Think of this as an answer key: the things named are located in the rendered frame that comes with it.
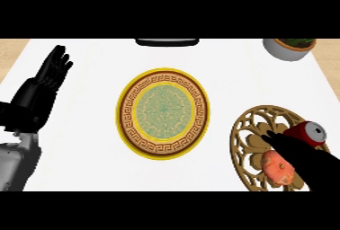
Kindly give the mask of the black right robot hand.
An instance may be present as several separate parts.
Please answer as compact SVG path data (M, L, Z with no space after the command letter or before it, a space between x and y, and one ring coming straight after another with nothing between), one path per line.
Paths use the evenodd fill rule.
M262 139L295 167L311 190L340 192L340 159L283 133L269 130Z

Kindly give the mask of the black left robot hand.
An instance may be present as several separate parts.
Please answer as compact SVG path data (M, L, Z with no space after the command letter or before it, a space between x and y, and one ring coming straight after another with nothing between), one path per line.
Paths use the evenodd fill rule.
M0 102L0 126L5 131L36 133L45 126L58 91L73 67L65 47L51 51L36 77L29 78L11 102Z

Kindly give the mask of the orange squash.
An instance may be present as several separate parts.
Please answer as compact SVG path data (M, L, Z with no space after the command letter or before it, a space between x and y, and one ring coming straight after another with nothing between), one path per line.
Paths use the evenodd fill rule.
M269 150L262 155L262 171L275 185L290 185L295 180L295 167L281 157L280 153Z

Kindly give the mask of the gold openwork placemat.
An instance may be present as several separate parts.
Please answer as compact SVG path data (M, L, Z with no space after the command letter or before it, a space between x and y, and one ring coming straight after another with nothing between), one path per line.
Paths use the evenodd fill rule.
M272 150L262 135L268 131L281 133L305 119L290 110L275 105L259 105L237 118L230 135L230 153L234 168L249 191L308 191L309 187L299 175L290 185L275 184L262 170L262 156Z

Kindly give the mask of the yellow patterned plate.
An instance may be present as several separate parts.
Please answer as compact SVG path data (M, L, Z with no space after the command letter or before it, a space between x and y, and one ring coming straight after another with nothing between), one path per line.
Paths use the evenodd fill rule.
M197 79L156 68L131 81L120 95L116 124L136 154L153 160L181 157L199 145L210 122L210 102Z

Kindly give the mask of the red can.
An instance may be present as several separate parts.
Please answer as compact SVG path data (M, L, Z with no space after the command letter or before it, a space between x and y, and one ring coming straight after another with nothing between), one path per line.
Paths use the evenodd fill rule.
M283 134L289 137L295 137L305 141L312 147L321 146L326 143L327 132L324 127L314 121L305 121L292 128L289 128Z

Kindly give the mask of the black and grey appliance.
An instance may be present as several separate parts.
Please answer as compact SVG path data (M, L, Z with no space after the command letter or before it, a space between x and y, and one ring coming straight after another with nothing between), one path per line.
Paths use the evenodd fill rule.
M199 44L199 39L136 39L141 46L151 47L187 47Z

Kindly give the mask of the grey potted plant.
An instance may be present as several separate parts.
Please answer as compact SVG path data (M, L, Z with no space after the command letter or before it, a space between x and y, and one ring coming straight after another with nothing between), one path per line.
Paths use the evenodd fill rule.
M264 39L264 46L268 53L280 60L298 61L314 49L317 41L312 41L306 48L298 48L287 45L280 39Z

